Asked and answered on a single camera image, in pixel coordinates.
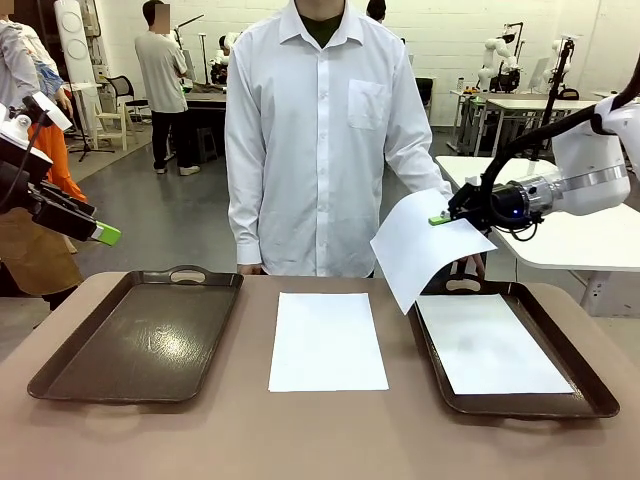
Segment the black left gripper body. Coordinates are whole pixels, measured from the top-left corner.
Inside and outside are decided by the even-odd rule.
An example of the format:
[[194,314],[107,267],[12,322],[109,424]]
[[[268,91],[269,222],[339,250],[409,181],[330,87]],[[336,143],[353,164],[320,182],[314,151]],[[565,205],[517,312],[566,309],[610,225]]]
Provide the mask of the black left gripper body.
[[1,149],[1,213],[13,208],[28,207],[32,201],[31,187],[47,178],[52,161],[42,152],[21,148]]

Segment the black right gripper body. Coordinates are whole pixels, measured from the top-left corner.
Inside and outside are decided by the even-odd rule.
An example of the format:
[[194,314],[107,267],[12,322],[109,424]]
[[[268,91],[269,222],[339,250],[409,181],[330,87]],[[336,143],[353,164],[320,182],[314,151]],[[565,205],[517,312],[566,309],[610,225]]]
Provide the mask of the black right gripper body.
[[491,195],[481,194],[481,187],[465,183],[448,203],[452,220],[483,218],[492,228],[521,230],[529,227],[526,201],[515,185],[494,187]]

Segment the person's left hand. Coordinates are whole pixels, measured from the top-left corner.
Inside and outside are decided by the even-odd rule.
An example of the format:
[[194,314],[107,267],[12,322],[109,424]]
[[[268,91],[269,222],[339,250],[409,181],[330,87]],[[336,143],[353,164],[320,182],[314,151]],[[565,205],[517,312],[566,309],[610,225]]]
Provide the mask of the person's left hand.
[[469,262],[474,264],[475,275],[480,279],[484,279],[486,275],[486,266],[483,256],[481,254],[474,254],[459,260],[460,264],[467,264]]

